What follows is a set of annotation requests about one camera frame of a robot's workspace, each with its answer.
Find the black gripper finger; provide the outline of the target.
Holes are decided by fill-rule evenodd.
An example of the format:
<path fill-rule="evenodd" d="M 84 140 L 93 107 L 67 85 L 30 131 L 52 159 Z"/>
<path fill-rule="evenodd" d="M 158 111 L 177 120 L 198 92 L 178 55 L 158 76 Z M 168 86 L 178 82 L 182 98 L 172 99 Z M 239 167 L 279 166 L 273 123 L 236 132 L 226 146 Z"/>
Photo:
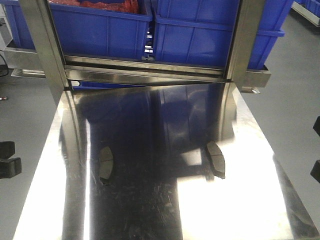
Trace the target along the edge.
<path fill-rule="evenodd" d="M 22 173 L 22 160 L 20 157 L 0 159 L 0 178 L 10 179 Z"/>

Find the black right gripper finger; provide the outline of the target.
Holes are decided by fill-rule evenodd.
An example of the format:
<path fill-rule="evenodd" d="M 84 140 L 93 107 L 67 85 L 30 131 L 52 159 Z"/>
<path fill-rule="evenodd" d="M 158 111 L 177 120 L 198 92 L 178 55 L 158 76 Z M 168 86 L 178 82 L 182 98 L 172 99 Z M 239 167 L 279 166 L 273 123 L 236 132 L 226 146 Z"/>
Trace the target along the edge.
<path fill-rule="evenodd" d="M 313 125 L 313 130 L 317 133 L 318 136 L 320 136 L 320 116 L 317 117 Z"/>
<path fill-rule="evenodd" d="M 318 182 L 320 183 L 320 160 L 316 160 L 313 168 L 310 172 L 310 175 Z"/>

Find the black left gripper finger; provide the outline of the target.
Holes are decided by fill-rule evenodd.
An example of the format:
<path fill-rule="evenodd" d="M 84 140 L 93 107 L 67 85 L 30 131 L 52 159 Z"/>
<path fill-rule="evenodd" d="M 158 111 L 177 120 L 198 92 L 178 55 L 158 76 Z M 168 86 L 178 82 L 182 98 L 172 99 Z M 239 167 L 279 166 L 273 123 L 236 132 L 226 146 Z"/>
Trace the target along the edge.
<path fill-rule="evenodd" d="M 1 141 L 0 142 L 0 157 L 10 158 L 16 153 L 14 141 Z"/>

